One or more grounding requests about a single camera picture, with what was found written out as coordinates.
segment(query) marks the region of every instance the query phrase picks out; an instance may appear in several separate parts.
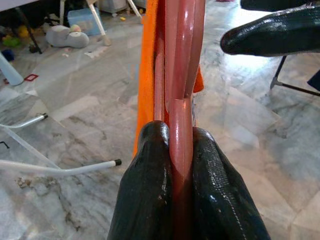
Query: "orange cloth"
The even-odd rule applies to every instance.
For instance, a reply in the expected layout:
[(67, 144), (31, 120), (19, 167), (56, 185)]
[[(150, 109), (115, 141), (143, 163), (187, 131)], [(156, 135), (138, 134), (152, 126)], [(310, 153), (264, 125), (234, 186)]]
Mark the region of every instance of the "orange cloth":
[[(141, 128), (154, 120), (154, 88), (155, 88), (155, 41), (157, 25), (164, 21), (163, 12), (158, 11), (159, 4), (165, 4), (163, 0), (146, 1), (146, 15), (143, 18), (143, 36), (142, 36), (142, 52), (139, 72), (139, 89), (138, 89), (138, 110), (137, 110), (137, 126), (135, 132), (135, 141), (133, 147), (133, 156), (137, 153), (138, 137)], [(193, 92), (197, 93), (204, 89), (204, 81), (200, 71), (198, 70)]]

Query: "marble floor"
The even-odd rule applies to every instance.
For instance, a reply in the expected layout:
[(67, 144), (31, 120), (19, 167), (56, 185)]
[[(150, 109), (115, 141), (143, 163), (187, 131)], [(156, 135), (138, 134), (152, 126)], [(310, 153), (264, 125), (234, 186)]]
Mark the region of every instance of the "marble floor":
[[(206, 1), (201, 55), (205, 90), (195, 96), (197, 125), (212, 133), (241, 173), (273, 240), (320, 239), (320, 98), (275, 86), (279, 57), (226, 55), (227, 30), (266, 13), (237, 2)], [(1, 240), (106, 239), (122, 174), (132, 160), (143, 26), (102, 14), (112, 40), (83, 49), (16, 49), (14, 67), (39, 77), (0, 81), (0, 123), (47, 112), (17, 134), (62, 168), (122, 159), (118, 167), (53, 178), (0, 171)], [(279, 79), (306, 89), (319, 70), (316, 53), (289, 56)], [(39, 164), (4, 132), (0, 159)]]

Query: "orange fabric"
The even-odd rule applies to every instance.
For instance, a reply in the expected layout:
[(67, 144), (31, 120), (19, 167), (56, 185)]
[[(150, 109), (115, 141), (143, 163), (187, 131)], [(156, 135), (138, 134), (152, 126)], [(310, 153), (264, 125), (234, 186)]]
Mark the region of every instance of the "orange fabric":
[[(157, 25), (164, 24), (159, 20), (165, 19), (164, 13), (158, 11), (159, 4), (165, 4), (163, 0), (146, 1), (146, 15), (142, 20), (143, 36), (141, 63), (139, 70), (138, 110), (133, 156), (137, 153), (138, 137), (142, 127), (154, 120), (154, 88), (155, 88), (155, 41)], [(200, 71), (196, 76), (193, 92), (204, 89), (204, 81)], [(169, 124), (168, 113), (165, 113), (165, 122)]]

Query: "white marble tile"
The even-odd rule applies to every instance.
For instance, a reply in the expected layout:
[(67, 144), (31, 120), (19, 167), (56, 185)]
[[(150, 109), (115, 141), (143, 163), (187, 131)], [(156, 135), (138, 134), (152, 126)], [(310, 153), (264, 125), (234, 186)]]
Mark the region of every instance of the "white marble tile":
[(259, 135), (280, 119), (274, 112), (233, 87), (229, 88), (226, 104), (224, 128), (226, 134), (231, 136), (238, 125), (253, 135)]
[(236, 164), (234, 167), (241, 174), (260, 214), (278, 224), (285, 231), (289, 231), (297, 213), (288, 205), (272, 183), (261, 174), (247, 168)]
[(317, 238), (320, 238), (320, 192), (318, 192), (312, 200), (306, 204), (306, 207), (299, 212), (295, 218), (293, 225), (317, 232)]

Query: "gray stuffed toy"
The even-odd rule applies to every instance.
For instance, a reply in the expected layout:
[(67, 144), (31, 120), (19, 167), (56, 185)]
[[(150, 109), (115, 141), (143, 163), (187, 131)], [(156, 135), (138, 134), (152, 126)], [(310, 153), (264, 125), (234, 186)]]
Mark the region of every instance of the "gray stuffed toy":
[(45, 36), (47, 42), (54, 47), (84, 48), (89, 37), (84, 32), (70, 32), (70, 28), (62, 25), (51, 27)]

